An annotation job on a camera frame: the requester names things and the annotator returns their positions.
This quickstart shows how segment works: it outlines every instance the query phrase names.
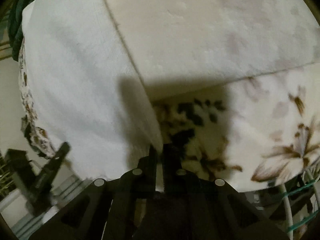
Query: green cloth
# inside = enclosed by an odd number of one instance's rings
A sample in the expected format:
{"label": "green cloth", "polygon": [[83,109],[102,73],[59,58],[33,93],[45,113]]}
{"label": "green cloth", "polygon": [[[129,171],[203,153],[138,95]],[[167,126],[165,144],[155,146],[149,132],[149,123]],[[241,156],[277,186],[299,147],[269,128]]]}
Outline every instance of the green cloth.
{"label": "green cloth", "polygon": [[18,61],[19,51],[23,40],[22,11],[34,0],[15,0],[8,19],[8,35],[12,47],[12,58]]}

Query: wall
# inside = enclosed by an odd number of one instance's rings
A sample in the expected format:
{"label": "wall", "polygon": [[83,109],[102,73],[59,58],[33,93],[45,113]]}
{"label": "wall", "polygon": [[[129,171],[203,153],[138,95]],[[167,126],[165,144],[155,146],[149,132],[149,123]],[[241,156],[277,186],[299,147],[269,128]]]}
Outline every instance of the wall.
{"label": "wall", "polygon": [[[20,131],[21,118],[25,113],[20,99],[18,74],[18,63],[12,58],[0,61],[0,151],[4,155],[8,148],[26,150],[29,159],[43,166],[46,160],[39,158],[29,147]],[[34,167],[34,170],[38,172],[39,168]],[[72,174],[66,166],[62,166],[53,186],[59,186]],[[0,202],[0,212],[10,227],[28,213],[25,202],[25,198],[19,191],[13,192],[8,199]]]}

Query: silver screw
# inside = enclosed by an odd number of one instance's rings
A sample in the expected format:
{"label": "silver screw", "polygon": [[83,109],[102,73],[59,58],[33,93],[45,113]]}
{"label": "silver screw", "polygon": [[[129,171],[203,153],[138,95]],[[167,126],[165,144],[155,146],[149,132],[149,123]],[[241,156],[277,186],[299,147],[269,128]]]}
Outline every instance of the silver screw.
{"label": "silver screw", "polygon": [[94,185],[97,186],[97,187],[100,187],[104,184],[104,180],[103,179],[96,179],[94,181]]}
{"label": "silver screw", "polygon": [[178,169],[178,170],[176,171],[176,174],[177,174],[178,176],[184,176],[184,175],[187,174],[187,171],[186,171],[185,169]]}
{"label": "silver screw", "polygon": [[225,184],[223,179],[216,179],[214,182],[219,187],[221,187],[221,186],[223,186]]}
{"label": "silver screw", "polygon": [[138,175],[141,175],[141,174],[142,174],[142,170],[141,170],[141,169],[134,169],[134,170],[132,171],[132,173],[133,173],[134,175],[138,176]]}

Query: floral blanket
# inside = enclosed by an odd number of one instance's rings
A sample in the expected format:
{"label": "floral blanket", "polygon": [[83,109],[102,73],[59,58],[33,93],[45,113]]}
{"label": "floral blanket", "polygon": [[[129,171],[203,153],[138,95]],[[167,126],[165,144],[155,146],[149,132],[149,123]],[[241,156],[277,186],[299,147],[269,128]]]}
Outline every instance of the floral blanket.
{"label": "floral blanket", "polygon": [[185,169],[258,190],[317,169],[319,81],[318,63],[176,96],[154,109]]}

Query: folded fabric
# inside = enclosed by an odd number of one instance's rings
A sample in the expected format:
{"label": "folded fabric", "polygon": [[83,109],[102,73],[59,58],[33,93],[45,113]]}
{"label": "folded fabric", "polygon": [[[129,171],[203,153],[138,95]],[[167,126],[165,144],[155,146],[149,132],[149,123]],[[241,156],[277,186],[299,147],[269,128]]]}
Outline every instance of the folded fabric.
{"label": "folded fabric", "polygon": [[10,46],[12,47],[12,58],[18,61],[19,51],[23,39],[22,33],[22,11],[34,0],[15,0],[10,10],[8,19],[8,34]]}
{"label": "folded fabric", "polygon": [[106,2],[151,100],[320,56],[320,28],[303,0]]}
{"label": "folded fabric", "polygon": [[20,83],[34,140],[42,134],[53,149],[67,141],[83,179],[119,178],[151,144],[161,152],[156,116],[103,0],[35,0],[22,28]]}
{"label": "folded fabric", "polygon": [[165,142],[201,179],[238,191],[289,181],[320,160],[320,63],[158,102]]}

